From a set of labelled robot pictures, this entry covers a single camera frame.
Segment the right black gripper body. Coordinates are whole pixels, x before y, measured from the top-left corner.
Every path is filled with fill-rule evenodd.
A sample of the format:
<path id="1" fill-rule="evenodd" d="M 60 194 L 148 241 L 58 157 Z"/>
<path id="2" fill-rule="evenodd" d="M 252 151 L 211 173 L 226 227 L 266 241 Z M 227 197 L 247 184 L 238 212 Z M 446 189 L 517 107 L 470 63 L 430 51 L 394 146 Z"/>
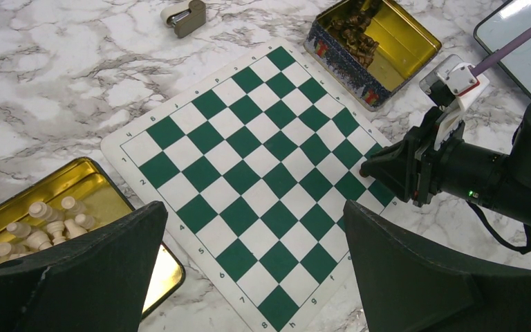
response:
<path id="1" fill-rule="evenodd" d="M 445 192 L 531 226 L 531 103 L 509 154 L 465 142 L 464 122 L 435 149 L 443 116 L 431 108 L 400 142 L 364 161 L 360 175 L 373 177 L 403 202 L 421 206 Z"/>

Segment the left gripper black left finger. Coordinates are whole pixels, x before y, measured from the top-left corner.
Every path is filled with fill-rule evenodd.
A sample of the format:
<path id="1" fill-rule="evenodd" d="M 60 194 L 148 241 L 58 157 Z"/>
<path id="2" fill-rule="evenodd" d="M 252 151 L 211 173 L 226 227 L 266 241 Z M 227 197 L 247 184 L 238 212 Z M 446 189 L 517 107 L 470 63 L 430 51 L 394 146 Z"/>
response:
<path id="1" fill-rule="evenodd" d="M 0 331 L 137 331 L 167 222 L 154 201 L 0 264 Z"/>

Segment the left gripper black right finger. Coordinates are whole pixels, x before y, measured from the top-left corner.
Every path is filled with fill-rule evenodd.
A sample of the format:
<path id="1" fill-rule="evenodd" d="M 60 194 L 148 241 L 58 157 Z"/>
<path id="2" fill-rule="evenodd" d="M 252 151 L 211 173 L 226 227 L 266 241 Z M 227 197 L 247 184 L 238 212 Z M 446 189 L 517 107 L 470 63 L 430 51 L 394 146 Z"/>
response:
<path id="1" fill-rule="evenodd" d="M 452 250 L 355 201 L 343 213 L 370 331 L 531 331 L 531 270 Z"/>

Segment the white chess pieces pile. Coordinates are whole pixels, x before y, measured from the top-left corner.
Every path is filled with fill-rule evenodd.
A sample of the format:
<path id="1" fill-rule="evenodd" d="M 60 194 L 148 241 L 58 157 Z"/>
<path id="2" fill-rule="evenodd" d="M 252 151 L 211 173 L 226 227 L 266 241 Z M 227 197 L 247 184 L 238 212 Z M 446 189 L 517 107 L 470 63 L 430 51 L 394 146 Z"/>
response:
<path id="1" fill-rule="evenodd" d="M 97 225 L 97 219 L 88 213 L 86 204 L 73 196 L 63 197 L 60 209 L 36 201 L 29 206 L 28 214 L 44 224 L 9 223 L 6 232 L 19 241 L 0 242 L 0 258 L 13 260 L 52 248 L 86 234 Z"/>

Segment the gold tin with white pieces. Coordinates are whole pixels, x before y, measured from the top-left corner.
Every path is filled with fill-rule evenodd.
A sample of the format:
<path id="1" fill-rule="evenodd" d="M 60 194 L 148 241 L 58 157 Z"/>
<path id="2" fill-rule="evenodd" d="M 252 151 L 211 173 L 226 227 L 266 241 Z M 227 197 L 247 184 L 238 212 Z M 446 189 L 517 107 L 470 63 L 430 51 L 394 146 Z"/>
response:
<path id="1" fill-rule="evenodd" d="M 185 280 L 166 218 L 87 157 L 2 203 L 0 331 L 135 331 Z"/>

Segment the gold tin with dark pieces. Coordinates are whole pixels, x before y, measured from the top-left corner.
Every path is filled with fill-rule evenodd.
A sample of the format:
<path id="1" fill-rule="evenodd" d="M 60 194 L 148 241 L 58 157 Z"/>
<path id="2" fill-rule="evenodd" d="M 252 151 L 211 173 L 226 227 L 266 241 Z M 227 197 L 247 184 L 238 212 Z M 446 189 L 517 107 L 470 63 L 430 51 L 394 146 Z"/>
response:
<path id="1" fill-rule="evenodd" d="M 369 111 L 438 54 L 441 42 L 395 1 L 338 1 L 315 17 L 305 49 Z"/>

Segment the green white chess board mat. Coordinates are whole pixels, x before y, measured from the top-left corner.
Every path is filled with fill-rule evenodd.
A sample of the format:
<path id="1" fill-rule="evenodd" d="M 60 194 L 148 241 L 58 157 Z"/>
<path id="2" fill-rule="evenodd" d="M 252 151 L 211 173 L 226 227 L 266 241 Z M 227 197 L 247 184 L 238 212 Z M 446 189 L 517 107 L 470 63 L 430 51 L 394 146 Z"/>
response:
<path id="1" fill-rule="evenodd" d="M 303 331 L 353 272 L 343 208 L 397 202 L 361 164 L 388 140 L 272 39 L 109 134 L 105 158 L 253 331 Z"/>

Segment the small whiteboard tablet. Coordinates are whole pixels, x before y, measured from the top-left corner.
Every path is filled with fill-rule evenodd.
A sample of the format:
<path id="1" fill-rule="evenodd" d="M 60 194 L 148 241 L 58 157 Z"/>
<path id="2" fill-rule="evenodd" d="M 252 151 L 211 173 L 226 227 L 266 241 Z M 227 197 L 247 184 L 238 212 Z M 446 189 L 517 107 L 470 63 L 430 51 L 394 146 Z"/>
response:
<path id="1" fill-rule="evenodd" d="M 488 53 L 492 53 L 530 27 L 531 0 L 506 1 L 475 27 L 474 38 Z M 499 64 L 531 98 L 531 39 Z"/>

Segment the small grey tan clip device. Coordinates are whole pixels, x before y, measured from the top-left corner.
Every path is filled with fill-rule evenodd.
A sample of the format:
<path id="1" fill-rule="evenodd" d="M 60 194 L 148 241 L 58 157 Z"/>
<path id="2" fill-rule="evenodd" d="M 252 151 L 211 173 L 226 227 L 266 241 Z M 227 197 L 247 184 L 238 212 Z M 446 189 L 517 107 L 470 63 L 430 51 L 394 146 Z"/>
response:
<path id="1" fill-rule="evenodd" d="M 201 0 L 184 1 L 163 9 L 160 18 L 182 39 L 206 23 L 207 6 Z"/>

